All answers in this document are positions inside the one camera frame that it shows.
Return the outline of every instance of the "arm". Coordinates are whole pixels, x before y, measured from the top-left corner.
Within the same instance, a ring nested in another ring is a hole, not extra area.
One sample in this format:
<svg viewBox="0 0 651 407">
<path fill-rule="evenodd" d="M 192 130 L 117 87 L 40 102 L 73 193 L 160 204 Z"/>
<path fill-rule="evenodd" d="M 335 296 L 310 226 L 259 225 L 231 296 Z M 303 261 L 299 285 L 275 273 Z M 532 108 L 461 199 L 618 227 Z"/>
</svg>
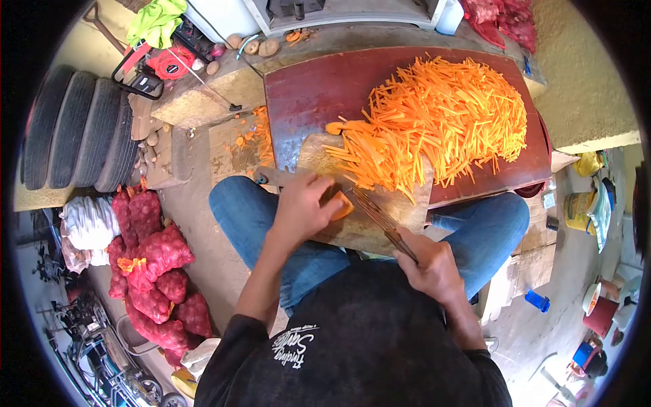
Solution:
<svg viewBox="0 0 651 407">
<path fill-rule="evenodd" d="M 267 332 L 271 331 L 285 262 L 304 241 L 326 227 L 330 217 L 343 205 L 342 201 L 333 199 L 320 206 L 321 196 L 333 183 L 332 178 L 309 173 L 296 175 L 283 188 L 273 225 L 240 294 L 235 314 L 262 321 Z"/>
<path fill-rule="evenodd" d="M 465 297 L 464 280 L 456 268 L 450 244 L 433 242 L 427 236 L 413 234 L 405 227 L 399 227 L 398 232 L 418 258 L 416 264 L 400 251 L 393 253 L 409 284 L 443 306 L 452 338 L 462 350 L 485 350 L 486 342 L 477 317 Z"/>
</svg>

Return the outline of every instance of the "yellow-green cloth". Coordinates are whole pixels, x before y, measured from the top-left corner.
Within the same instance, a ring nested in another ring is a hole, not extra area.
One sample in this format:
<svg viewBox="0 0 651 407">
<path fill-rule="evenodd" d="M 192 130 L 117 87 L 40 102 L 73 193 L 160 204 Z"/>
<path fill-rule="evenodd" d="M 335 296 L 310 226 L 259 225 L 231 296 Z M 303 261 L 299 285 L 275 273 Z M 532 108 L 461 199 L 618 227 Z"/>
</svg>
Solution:
<svg viewBox="0 0 651 407">
<path fill-rule="evenodd" d="M 134 46 L 144 38 L 154 48 L 172 46 L 170 37 L 181 24 L 179 16 L 186 12 L 186 0 L 152 0 L 138 11 L 131 22 L 126 40 Z"/>
</svg>

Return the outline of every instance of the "tire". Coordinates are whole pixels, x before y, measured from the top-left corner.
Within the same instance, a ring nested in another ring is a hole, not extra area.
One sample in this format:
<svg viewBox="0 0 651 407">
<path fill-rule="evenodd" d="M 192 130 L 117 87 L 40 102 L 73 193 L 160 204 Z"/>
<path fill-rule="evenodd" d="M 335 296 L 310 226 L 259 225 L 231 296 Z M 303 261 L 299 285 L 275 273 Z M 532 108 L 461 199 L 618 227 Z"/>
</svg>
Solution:
<svg viewBox="0 0 651 407">
<path fill-rule="evenodd" d="M 120 89 L 110 79 L 101 77 L 95 81 L 77 165 L 70 181 L 76 187 L 92 186 L 104 168 L 120 110 L 120 95 Z"/>
<path fill-rule="evenodd" d="M 150 402 L 156 402 L 160 406 L 163 400 L 163 388 L 160 383 L 151 376 L 142 377 L 138 379 L 138 382 L 140 382 L 140 385 L 146 391 L 145 399 L 149 399 L 148 401 Z"/>
<path fill-rule="evenodd" d="M 63 96 L 49 152 L 48 186 L 65 188 L 77 164 L 79 145 L 90 109 L 96 76 L 75 72 Z"/>
<path fill-rule="evenodd" d="M 131 140 L 132 119 L 133 112 L 127 99 L 127 93 L 123 92 L 106 162 L 97 182 L 95 182 L 95 189 L 99 192 L 115 192 L 118 184 L 125 183 L 133 172 L 133 163 L 136 154 L 138 154 L 138 142 Z"/>
<path fill-rule="evenodd" d="M 187 407 L 186 398 L 179 393 L 168 393 L 163 396 L 160 407 Z"/>
<path fill-rule="evenodd" d="M 27 119 L 22 179 L 29 191 L 43 188 L 48 179 L 49 150 L 59 108 L 74 70 L 60 65 L 48 75 Z"/>
</svg>

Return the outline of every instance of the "black t-shirt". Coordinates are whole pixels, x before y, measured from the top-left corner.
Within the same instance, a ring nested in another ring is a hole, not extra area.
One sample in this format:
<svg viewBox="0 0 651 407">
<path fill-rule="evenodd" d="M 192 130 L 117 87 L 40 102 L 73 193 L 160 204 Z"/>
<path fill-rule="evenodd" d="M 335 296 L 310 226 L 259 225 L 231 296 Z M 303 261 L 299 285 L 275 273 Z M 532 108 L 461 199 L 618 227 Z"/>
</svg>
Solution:
<svg viewBox="0 0 651 407">
<path fill-rule="evenodd" d="M 195 406 L 511 406 L 486 350 L 461 350 L 439 304 L 388 262 L 356 262 L 307 294 L 269 339 L 234 315 Z"/>
</svg>

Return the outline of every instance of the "hand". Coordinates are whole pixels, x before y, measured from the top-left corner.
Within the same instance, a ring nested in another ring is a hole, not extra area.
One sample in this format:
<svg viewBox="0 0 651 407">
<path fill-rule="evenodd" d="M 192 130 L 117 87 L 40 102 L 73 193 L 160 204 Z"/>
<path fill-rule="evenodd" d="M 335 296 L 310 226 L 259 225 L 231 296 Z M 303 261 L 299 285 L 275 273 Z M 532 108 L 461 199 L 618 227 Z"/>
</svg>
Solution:
<svg viewBox="0 0 651 407">
<path fill-rule="evenodd" d="M 413 234 L 409 229 L 398 226 L 402 241 L 418 258 L 416 264 L 411 257 L 401 251 L 393 256 L 407 275 L 409 284 L 424 292 L 444 307 L 455 302 L 460 296 L 465 301 L 464 280 L 454 263 L 452 249 L 448 242 L 434 242 L 422 234 Z"/>
<path fill-rule="evenodd" d="M 281 192 L 268 236 L 273 235 L 277 243 L 293 251 L 328 226 L 332 215 L 344 204 L 339 199 L 331 199 L 320 206 L 321 196 L 334 183 L 331 177 L 316 173 L 296 175 Z"/>
</svg>

